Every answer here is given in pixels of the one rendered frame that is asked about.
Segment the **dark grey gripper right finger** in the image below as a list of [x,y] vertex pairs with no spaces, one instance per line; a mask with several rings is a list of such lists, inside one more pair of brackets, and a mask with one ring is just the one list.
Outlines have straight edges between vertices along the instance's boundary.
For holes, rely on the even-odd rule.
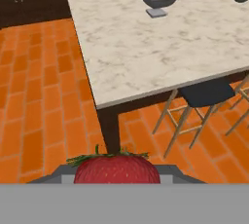
[[161,184],[201,184],[202,181],[184,174],[175,165],[158,165]]

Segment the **red strawberry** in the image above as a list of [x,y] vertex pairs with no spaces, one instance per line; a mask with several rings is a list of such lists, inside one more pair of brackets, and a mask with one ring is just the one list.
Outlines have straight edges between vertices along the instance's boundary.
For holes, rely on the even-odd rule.
[[66,160],[77,168],[74,182],[85,184],[160,184],[160,174],[148,161],[148,153],[134,154],[122,148],[118,154],[95,153]]

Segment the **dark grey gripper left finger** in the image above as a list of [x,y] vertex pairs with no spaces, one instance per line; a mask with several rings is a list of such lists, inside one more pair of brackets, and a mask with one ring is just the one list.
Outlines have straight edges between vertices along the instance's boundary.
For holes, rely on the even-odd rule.
[[59,166],[52,174],[33,180],[33,183],[42,184],[72,184],[74,181],[76,168],[68,165]]

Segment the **dark wood dining counter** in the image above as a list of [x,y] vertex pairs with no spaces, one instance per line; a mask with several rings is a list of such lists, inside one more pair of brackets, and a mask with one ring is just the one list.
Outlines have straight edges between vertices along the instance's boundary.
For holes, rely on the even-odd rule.
[[249,2],[177,0],[157,19],[142,0],[68,4],[110,153],[120,149],[119,114],[249,69]]

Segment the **grey footed fruit bowl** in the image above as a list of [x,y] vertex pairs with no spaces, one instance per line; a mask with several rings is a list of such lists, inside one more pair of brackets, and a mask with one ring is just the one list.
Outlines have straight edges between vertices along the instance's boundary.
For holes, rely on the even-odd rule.
[[143,2],[149,6],[149,9],[146,10],[146,13],[152,18],[165,17],[167,12],[164,8],[171,6],[177,0],[143,0]]

